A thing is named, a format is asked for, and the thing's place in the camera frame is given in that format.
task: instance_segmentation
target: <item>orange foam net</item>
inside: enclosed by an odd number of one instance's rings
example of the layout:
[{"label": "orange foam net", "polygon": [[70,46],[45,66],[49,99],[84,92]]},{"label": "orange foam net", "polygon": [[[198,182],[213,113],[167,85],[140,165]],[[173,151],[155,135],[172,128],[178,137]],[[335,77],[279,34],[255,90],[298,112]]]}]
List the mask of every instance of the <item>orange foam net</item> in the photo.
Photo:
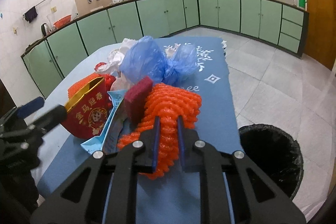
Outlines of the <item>orange foam net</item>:
[{"label": "orange foam net", "polygon": [[160,117],[161,136],[157,168],[153,174],[144,174],[150,179],[162,177],[174,160],[179,158],[179,141],[177,137],[177,118],[183,117],[184,126],[193,129],[196,116],[200,113],[202,98],[193,92],[165,85],[157,84],[148,95],[145,104],[145,114],[137,129],[129,135],[124,135],[118,141],[118,148],[139,139],[140,134],[154,127],[154,119]]}]

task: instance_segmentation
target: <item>trash can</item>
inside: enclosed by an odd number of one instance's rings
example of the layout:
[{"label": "trash can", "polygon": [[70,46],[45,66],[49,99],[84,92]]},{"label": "trash can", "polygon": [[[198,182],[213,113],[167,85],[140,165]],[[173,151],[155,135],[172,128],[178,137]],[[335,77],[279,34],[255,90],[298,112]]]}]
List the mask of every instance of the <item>trash can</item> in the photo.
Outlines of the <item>trash can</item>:
[{"label": "trash can", "polygon": [[268,124],[241,127],[239,135],[248,157],[293,200],[303,178],[303,157],[298,142]]}]

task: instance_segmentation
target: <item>blue plastic bag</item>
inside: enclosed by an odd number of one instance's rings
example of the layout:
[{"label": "blue plastic bag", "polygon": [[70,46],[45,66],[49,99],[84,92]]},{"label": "blue plastic bag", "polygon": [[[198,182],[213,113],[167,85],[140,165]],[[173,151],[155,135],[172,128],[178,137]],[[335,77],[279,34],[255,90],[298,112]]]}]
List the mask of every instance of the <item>blue plastic bag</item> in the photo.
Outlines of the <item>blue plastic bag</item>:
[{"label": "blue plastic bag", "polygon": [[134,84],[146,75],[154,84],[175,85],[197,69],[193,45],[180,45],[171,59],[150,36],[141,38],[125,55],[120,71]]}]

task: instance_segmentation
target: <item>blue tablecloth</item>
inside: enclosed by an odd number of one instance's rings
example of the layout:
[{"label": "blue tablecloth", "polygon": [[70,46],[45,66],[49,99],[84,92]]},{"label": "blue tablecloth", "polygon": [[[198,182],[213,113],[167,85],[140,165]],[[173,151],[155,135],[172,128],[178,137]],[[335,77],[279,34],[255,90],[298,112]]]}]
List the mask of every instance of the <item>blue tablecloth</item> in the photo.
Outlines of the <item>blue tablecloth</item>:
[{"label": "blue tablecloth", "polygon": [[[202,97],[201,113],[196,123],[199,137],[223,152],[242,150],[222,39],[170,37],[156,39],[156,42],[162,47],[174,47],[176,43],[191,43],[196,46],[198,71],[184,81],[182,87]],[[106,61],[109,52],[116,48],[117,44],[102,47],[83,60],[50,94],[36,117],[56,104],[64,105],[68,100],[68,88],[94,72],[95,65]],[[32,174],[40,194],[45,198],[88,158],[89,154],[80,147],[81,142],[83,140],[69,134],[62,126],[58,126],[44,137],[44,144],[39,152],[42,163]],[[199,223],[199,174],[183,173],[177,161],[163,178],[152,181],[139,175],[136,213],[138,224]]]}]

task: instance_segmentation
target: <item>kitchen counter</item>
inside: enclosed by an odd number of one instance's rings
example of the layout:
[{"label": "kitchen counter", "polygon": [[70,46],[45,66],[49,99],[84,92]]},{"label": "kitchen counter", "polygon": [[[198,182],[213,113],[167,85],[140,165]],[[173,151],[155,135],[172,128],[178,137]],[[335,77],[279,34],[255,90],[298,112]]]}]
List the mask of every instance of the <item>kitchen counter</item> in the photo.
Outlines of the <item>kitchen counter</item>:
[{"label": "kitchen counter", "polygon": [[[86,18],[86,17],[88,17],[88,16],[91,16],[91,15],[93,15],[93,14],[95,14],[95,13],[98,13],[98,12],[101,12],[101,11],[103,11],[103,10],[107,10],[107,9],[109,9],[109,8],[116,7],[116,6],[123,5],[123,4],[130,3],[130,2],[134,2],[134,1],[139,1],[139,0],[125,0],[125,1],[120,1],[120,2],[117,2],[117,3],[113,3],[113,4],[111,4],[111,5],[107,6],[107,7],[104,7],[104,8],[98,9],[98,10],[95,10],[95,11],[93,11],[93,12],[91,12],[91,13],[88,13],[88,14],[86,14],[86,15],[83,15],[83,16],[81,16],[81,17],[78,17],[78,18],[76,18],[75,20],[72,20],[72,21],[70,21],[69,23],[67,23],[66,25],[64,25],[64,26],[62,26],[61,28],[57,29],[56,31],[52,32],[51,34],[49,34],[49,35],[47,35],[47,36],[41,38],[40,40],[37,40],[37,41],[35,41],[34,43],[30,44],[30,45],[26,48],[25,52],[21,55],[21,57],[23,58],[26,54],[28,54],[28,52],[31,51],[31,49],[33,49],[35,46],[37,46],[37,45],[40,44],[41,42],[45,41],[49,36],[53,35],[54,33],[58,32],[59,30],[62,30],[63,28],[65,28],[65,27],[67,27],[67,26],[69,26],[69,25],[71,25],[71,24],[73,24],[73,23],[75,23],[75,22],[77,22],[77,21],[79,21],[79,20],[81,20],[81,19],[84,19],[84,18]],[[277,2],[277,3],[283,4],[283,5],[287,5],[287,6],[291,7],[291,8],[296,9],[296,10],[300,10],[300,11],[305,12],[305,9],[303,9],[303,8],[301,8],[301,7],[297,7],[297,6],[294,6],[294,5],[285,3],[285,2],[281,2],[281,1],[278,1],[278,0],[270,0],[270,1]]]}]

